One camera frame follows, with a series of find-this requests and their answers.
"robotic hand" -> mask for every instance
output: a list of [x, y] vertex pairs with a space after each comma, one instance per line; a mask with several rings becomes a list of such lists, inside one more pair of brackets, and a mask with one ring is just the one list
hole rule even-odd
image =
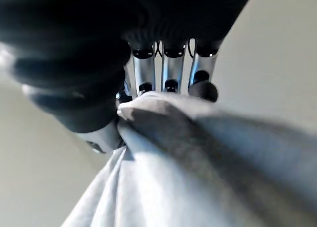
[[116, 94], [132, 56], [137, 94], [180, 92], [184, 54], [196, 41], [189, 94], [211, 101], [218, 49], [248, 0], [0, 0], [0, 41], [24, 94], [99, 152], [122, 145]]

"gray towel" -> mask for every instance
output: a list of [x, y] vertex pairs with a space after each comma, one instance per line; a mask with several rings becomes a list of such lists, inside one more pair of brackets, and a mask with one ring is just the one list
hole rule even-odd
[[317, 139], [148, 92], [63, 227], [316, 227]]

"white wall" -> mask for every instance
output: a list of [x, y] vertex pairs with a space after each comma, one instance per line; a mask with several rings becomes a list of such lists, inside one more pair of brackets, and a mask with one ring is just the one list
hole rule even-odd
[[317, 0], [250, 0], [219, 54], [219, 104], [317, 133]]
[[57, 227], [108, 156], [0, 86], [0, 226]]
[[[219, 54], [221, 106], [317, 133], [316, 1], [250, 1]], [[59, 226], [106, 157], [7, 86], [0, 134], [0, 226]]]

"metallic finger segment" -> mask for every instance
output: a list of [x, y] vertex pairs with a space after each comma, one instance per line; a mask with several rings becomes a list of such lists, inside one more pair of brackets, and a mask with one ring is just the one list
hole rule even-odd
[[155, 90], [154, 46], [132, 51], [137, 94]]
[[181, 91], [186, 41], [181, 43], [163, 43], [162, 91]]
[[188, 87], [200, 81], [211, 81], [217, 57], [218, 48], [196, 45]]

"black joint screw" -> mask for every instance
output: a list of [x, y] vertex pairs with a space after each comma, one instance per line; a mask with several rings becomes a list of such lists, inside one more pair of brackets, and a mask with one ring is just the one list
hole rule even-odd
[[210, 102], [218, 100], [218, 90], [215, 85], [208, 81], [202, 81], [191, 85], [188, 93], [194, 97], [200, 97]]
[[178, 91], [178, 82], [175, 80], [167, 80], [165, 82], [165, 91], [166, 92], [177, 92]]
[[143, 93], [152, 91], [152, 84], [151, 83], [143, 83], [139, 86], [140, 95]]

